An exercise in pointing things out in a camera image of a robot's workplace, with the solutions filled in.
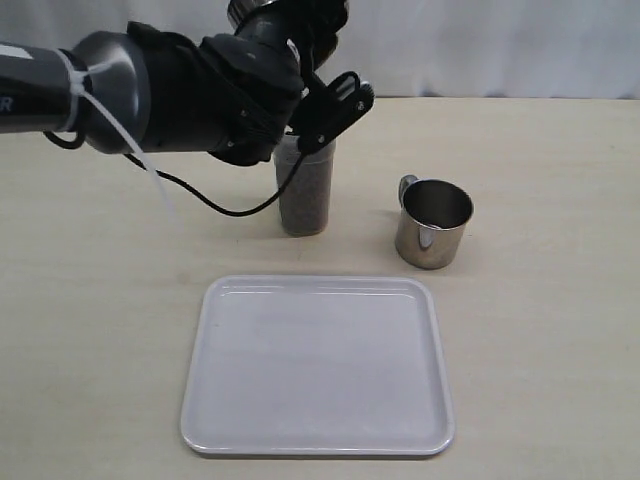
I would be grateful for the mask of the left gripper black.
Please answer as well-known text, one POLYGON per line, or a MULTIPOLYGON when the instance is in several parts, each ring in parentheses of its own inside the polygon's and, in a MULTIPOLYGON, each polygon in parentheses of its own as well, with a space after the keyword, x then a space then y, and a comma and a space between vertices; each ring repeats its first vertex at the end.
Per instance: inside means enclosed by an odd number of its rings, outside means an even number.
POLYGON ((334 53, 349 18, 348 1, 279 2, 279 87, 307 94, 292 116, 299 152, 318 152, 366 115, 374 90, 354 71, 325 84, 313 74, 334 53))

